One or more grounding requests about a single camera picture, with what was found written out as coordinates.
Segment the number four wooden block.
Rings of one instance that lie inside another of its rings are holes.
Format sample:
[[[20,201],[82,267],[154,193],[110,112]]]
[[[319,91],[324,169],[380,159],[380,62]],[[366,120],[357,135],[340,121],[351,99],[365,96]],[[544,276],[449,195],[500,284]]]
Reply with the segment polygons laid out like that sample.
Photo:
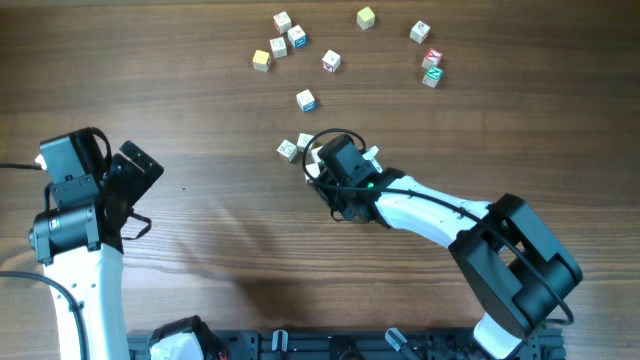
[[[299,152],[303,152],[305,149],[311,150],[314,147],[314,136],[311,134],[300,133],[297,140],[297,149]]]

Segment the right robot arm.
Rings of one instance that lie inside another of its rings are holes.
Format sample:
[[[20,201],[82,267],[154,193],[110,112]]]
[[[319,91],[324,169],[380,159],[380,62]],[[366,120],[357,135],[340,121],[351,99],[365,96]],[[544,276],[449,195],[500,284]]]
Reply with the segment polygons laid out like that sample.
[[[353,222],[376,222],[420,235],[447,249],[485,313],[472,330],[477,351],[508,359],[552,322],[574,315],[565,298],[582,281],[576,260],[520,197],[472,201],[383,169],[362,137],[340,130],[318,152],[308,181],[333,212]]]

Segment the red top letter block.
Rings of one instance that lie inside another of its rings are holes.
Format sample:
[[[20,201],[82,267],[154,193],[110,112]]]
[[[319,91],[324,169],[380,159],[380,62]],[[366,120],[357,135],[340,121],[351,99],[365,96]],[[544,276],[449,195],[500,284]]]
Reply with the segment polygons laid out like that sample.
[[[429,69],[432,66],[439,66],[443,57],[443,53],[436,48],[430,48],[422,61],[422,67],[424,69]]]

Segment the cat picture red block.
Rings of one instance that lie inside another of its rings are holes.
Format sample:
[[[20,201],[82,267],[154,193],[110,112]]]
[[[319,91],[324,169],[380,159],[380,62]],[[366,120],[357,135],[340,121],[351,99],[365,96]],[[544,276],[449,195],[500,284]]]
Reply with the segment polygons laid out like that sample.
[[[283,140],[276,152],[279,157],[285,159],[288,163],[292,163],[298,154],[298,148],[296,144],[289,140]]]

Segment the bird picture red block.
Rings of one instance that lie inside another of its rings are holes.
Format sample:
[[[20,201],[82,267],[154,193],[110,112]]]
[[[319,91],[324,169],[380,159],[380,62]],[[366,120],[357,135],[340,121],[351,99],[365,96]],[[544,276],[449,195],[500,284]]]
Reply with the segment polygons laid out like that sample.
[[[313,163],[319,163],[321,161],[319,157],[319,151],[322,149],[322,147],[323,146],[312,149],[311,156],[312,156]]]

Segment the white block red side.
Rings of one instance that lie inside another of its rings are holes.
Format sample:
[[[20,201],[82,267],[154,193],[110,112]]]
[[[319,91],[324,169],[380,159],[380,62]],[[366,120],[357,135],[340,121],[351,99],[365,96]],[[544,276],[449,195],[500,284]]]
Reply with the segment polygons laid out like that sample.
[[[305,169],[308,173],[308,175],[305,176],[305,180],[308,184],[312,183],[311,178],[317,178],[321,173],[321,167],[319,163],[308,164],[305,166]]]

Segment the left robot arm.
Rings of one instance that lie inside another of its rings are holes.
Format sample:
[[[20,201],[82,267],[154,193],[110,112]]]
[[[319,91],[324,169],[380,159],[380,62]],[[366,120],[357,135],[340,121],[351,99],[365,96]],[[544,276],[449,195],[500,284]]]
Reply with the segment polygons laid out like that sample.
[[[29,243],[50,281],[64,359],[127,359],[121,230],[163,167],[133,142],[118,153],[88,127],[46,140],[36,159],[51,178]]]

